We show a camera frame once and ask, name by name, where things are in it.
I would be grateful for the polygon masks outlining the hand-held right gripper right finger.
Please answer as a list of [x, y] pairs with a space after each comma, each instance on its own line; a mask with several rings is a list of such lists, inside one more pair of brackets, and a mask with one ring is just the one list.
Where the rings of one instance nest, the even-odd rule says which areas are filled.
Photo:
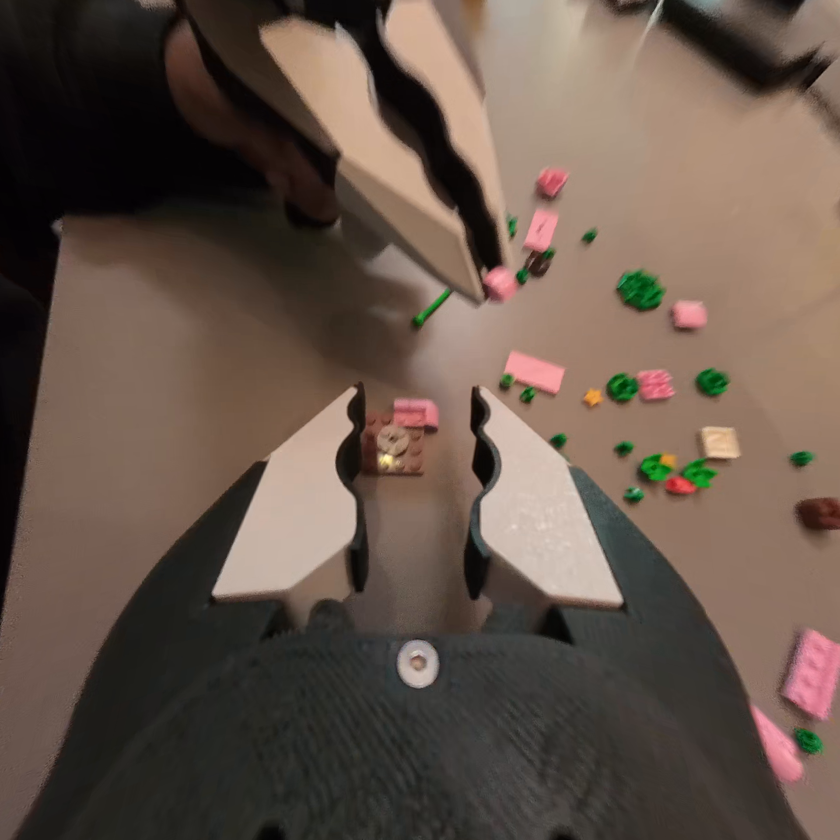
[[568, 461], [485, 386], [471, 389], [469, 598], [528, 608], [622, 608], [623, 594]]

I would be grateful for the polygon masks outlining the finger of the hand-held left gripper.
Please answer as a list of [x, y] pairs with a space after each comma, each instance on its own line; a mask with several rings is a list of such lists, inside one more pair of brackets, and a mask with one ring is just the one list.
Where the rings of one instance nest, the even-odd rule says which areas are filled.
[[435, 193], [421, 157], [383, 120], [373, 75], [351, 35], [284, 17], [263, 25], [259, 37], [338, 151], [342, 208], [448, 288], [483, 303], [465, 226]]
[[435, 106], [423, 151], [440, 186], [464, 223], [483, 269], [512, 266], [504, 196], [485, 93], [433, 2], [392, 2], [380, 37], [394, 64]]

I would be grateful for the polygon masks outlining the large pink smooth tile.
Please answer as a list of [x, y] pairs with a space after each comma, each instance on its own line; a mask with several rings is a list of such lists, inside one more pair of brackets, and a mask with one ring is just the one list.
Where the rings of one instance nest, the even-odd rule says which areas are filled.
[[503, 374], [512, 377], [516, 383], [554, 396], [559, 393], [562, 386], [565, 368], [512, 350], [507, 357]]

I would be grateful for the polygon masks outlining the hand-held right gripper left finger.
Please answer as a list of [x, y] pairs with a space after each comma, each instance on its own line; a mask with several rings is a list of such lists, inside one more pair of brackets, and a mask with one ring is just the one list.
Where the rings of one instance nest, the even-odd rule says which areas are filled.
[[352, 385], [267, 457], [222, 570], [215, 602], [279, 602], [309, 613], [361, 592], [368, 574], [361, 471], [362, 384]]

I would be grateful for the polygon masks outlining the green stick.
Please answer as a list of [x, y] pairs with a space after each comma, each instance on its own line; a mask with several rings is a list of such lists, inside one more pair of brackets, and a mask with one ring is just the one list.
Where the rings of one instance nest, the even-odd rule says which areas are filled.
[[411, 320], [413, 328], [422, 328], [424, 324], [435, 314], [435, 312], [446, 303], [446, 301], [451, 297], [451, 295], [452, 290], [448, 288], [445, 289], [424, 309], [422, 309], [418, 314], [413, 316]]

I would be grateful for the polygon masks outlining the person's left hand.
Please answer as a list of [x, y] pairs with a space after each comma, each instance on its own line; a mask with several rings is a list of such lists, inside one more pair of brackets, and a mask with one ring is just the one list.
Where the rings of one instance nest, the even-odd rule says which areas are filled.
[[333, 187], [291, 135], [253, 119], [227, 99], [205, 67], [190, 24], [180, 18], [164, 42], [164, 73], [176, 110], [201, 138], [233, 152], [264, 176], [275, 197], [316, 227], [333, 226], [340, 211]]

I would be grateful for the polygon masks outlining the pink studded plate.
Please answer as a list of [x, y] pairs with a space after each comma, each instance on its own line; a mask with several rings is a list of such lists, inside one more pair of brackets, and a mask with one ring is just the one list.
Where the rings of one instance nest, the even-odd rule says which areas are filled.
[[839, 644], [812, 628], [801, 631], [781, 695], [807, 717], [831, 716], [839, 674]]

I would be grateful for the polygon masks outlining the person's left forearm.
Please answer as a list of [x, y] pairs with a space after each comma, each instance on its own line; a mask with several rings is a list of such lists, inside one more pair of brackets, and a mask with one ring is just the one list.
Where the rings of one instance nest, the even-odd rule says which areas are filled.
[[164, 70], [173, 7], [1, 3], [2, 208], [48, 222], [140, 203], [178, 134]]

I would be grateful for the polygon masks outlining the green web piece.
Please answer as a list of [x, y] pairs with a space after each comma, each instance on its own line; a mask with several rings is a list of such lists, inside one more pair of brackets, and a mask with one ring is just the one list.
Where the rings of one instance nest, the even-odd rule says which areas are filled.
[[637, 269], [621, 276], [616, 285], [616, 292], [623, 305], [639, 312], [647, 312], [661, 305], [666, 288], [661, 285], [658, 276], [648, 273], [645, 269]]

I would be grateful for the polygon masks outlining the brown square plate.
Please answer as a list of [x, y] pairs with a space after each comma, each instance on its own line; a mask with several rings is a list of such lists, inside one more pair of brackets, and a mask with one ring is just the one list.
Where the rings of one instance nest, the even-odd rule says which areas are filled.
[[377, 451], [376, 436], [380, 429], [393, 423], [393, 414], [369, 411], [366, 414], [364, 430], [360, 436], [361, 469], [368, 476], [420, 476], [424, 472], [425, 431], [422, 428], [407, 428], [411, 444], [398, 457], [382, 455]]

